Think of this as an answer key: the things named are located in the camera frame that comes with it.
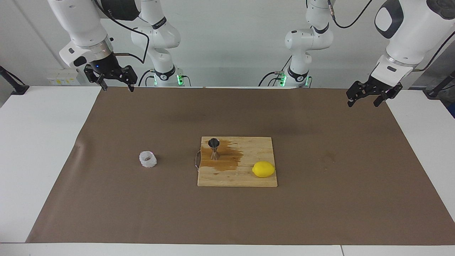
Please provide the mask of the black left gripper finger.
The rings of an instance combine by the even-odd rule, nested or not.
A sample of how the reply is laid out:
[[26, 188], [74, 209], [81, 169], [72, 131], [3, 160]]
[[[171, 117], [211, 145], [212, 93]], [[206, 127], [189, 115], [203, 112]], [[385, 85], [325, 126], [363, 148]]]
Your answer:
[[351, 87], [347, 90], [348, 107], [353, 107], [355, 102], [366, 96], [364, 92], [364, 84], [360, 81], [355, 81]]
[[402, 85], [396, 85], [388, 90], [381, 89], [378, 94], [378, 97], [373, 101], [374, 106], [379, 107], [379, 105], [382, 104], [382, 102], [388, 99], [394, 99], [402, 89], [403, 89]]

